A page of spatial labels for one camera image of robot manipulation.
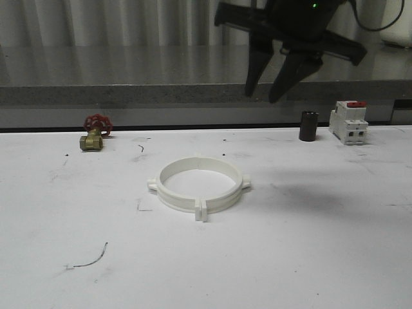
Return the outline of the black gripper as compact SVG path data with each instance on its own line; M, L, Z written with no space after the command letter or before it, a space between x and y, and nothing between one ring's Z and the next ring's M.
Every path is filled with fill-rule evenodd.
M342 1L267 1L263 8L252 8L220 2L214 24L249 33L245 95L253 95L273 57L273 41L283 43L289 54L270 88L270 103L277 102L297 83L318 72L323 65L323 53L359 65L367 53L365 47L327 30L342 4Z

